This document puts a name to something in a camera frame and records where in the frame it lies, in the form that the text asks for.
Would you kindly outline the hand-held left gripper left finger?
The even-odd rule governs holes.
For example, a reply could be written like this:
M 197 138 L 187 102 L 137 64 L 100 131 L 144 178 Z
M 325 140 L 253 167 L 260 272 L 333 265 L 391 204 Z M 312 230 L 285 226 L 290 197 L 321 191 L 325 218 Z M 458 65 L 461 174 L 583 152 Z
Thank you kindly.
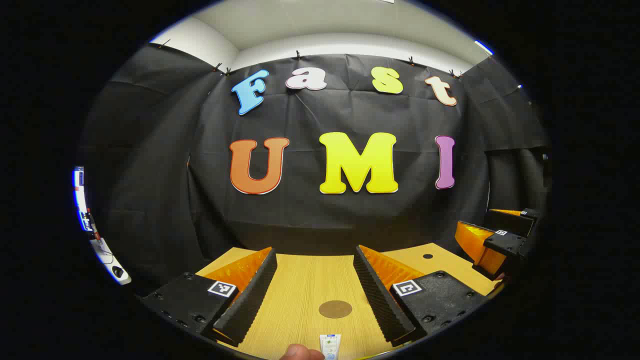
M 185 272 L 142 298 L 187 332 L 237 347 L 254 323 L 277 270 L 267 247 L 208 272 Z

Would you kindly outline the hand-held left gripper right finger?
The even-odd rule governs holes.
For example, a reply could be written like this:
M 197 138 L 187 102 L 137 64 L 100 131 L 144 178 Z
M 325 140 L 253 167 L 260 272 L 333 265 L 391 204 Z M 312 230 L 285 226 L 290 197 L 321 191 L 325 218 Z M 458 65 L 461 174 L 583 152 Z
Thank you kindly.
M 425 274 L 361 244 L 353 267 L 384 339 L 393 346 L 432 337 L 489 301 L 444 269 Z

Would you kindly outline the brown round coaster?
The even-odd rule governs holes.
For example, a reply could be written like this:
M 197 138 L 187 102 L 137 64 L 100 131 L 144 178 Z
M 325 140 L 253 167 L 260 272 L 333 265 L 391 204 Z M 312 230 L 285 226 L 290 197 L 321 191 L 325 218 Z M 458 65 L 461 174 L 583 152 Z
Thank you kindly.
M 353 306 L 347 301 L 343 300 L 329 300 L 323 302 L 318 307 L 318 312 L 329 319 L 342 319 L 350 315 L 353 311 Z

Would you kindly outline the white toothpaste tube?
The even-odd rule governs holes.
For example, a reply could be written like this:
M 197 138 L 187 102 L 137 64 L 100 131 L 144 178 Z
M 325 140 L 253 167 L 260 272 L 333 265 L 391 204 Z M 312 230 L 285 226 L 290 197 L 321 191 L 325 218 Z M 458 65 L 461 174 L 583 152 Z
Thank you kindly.
M 325 360 L 339 360 L 341 337 L 340 333 L 327 333 L 319 336 L 320 348 Z

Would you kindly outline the wooden desktop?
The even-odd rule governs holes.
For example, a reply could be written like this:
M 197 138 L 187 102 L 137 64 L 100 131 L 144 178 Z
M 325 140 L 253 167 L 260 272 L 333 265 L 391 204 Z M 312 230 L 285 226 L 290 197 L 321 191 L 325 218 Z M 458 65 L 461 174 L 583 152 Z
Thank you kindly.
M 320 350 L 320 335 L 341 334 L 338 360 L 386 353 L 384 339 L 354 269 L 354 256 L 277 254 L 277 270 L 252 326 L 237 350 L 279 360 L 290 344 Z M 333 319 L 319 313 L 322 303 L 339 300 L 352 312 Z

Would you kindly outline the white side desk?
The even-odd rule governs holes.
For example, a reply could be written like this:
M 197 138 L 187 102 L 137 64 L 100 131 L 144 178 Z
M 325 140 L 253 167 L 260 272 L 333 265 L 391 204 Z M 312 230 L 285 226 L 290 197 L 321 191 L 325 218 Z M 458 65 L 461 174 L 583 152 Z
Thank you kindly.
M 120 264 L 114 253 L 107 245 L 105 239 L 90 239 L 90 244 L 96 253 L 96 257 L 102 262 L 107 273 L 119 285 L 127 285 L 131 283 L 131 276 Z

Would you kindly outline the lit computer screen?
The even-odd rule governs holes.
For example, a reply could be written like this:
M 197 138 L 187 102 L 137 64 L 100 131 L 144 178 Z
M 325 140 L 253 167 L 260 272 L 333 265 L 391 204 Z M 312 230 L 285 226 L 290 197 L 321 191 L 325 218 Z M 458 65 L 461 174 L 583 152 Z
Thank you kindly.
M 93 218 L 86 201 L 84 173 L 83 166 L 76 166 L 73 169 L 74 199 L 77 205 L 78 221 L 80 221 L 82 230 L 93 234 L 96 230 L 94 230 Z

